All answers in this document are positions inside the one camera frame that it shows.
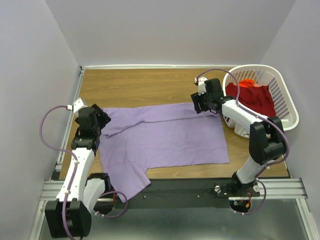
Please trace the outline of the lavender t-shirt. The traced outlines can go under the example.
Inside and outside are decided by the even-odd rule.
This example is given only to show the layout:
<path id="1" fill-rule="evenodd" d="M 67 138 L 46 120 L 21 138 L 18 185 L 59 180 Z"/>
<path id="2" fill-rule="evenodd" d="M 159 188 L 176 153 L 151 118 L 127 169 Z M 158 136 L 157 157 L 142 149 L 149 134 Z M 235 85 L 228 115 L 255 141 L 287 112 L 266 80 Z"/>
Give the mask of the lavender t-shirt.
<path id="1" fill-rule="evenodd" d="M 151 183 L 149 169 L 230 162 L 220 116 L 196 113 L 192 103 L 104 112 L 111 120 L 101 131 L 99 156 L 122 202 Z"/>

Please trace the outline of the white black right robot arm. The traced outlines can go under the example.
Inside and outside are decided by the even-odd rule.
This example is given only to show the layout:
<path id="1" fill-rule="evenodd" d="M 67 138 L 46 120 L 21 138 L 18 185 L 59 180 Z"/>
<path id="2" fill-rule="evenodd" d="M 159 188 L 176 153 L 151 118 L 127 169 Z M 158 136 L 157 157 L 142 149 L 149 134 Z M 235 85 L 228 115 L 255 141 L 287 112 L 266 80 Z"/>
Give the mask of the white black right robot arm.
<path id="1" fill-rule="evenodd" d="M 230 118 L 249 133 L 249 157 L 236 171 L 227 190 L 241 196 L 251 188 L 258 176 L 278 159 L 288 157 L 290 148 L 282 121 L 278 117 L 266 117 L 241 104 L 233 96 L 226 96 L 217 78 L 195 78 L 197 92 L 191 95 L 195 111 L 210 111 Z"/>

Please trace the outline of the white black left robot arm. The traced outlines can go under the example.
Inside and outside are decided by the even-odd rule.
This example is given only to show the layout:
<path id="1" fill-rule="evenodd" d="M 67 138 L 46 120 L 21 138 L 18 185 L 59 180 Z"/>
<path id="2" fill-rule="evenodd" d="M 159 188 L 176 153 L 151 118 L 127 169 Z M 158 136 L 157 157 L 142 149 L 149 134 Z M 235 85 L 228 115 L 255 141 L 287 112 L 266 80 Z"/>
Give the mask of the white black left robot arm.
<path id="1" fill-rule="evenodd" d="M 89 235 L 93 208 L 99 197 L 107 197 L 111 191 L 106 173 L 89 174 L 102 129 L 111 119 L 96 104 L 88 106 L 81 98 L 65 109 L 76 116 L 78 128 L 68 151 L 71 160 L 63 185 L 44 212 L 52 238 L 73 240 Z"/>

